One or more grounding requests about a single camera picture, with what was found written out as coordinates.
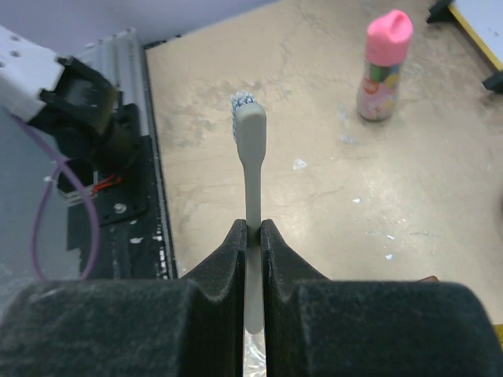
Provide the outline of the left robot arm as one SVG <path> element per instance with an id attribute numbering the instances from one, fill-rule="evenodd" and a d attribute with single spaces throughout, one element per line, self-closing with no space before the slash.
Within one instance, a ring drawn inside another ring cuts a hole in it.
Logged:
<path id="1" fill-rule="evenodd" d="M 1 106 L 52 136 L 61 153 L 103 175 L 127 170 L 139 154 L 135 104 L 100 72 L 74 56 L 1 29 Z"/>

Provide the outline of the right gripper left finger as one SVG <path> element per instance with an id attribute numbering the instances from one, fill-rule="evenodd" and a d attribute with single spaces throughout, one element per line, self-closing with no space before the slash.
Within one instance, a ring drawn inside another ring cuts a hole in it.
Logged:
<path id="1" fill-rule="evenodd" d="M 247 226 L 177 280 L 31 284 L 1 322 L 4 376 L 240 376 Z"/>

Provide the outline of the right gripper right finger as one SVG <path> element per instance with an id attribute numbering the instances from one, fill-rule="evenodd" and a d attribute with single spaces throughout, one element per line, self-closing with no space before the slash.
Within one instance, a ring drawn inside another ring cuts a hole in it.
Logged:
<path id="1" fill-rule="evenodd" d="M 499 376 L 502 350 L 460 284 L 335 281 L 261 226 L 270 376 Z"/>

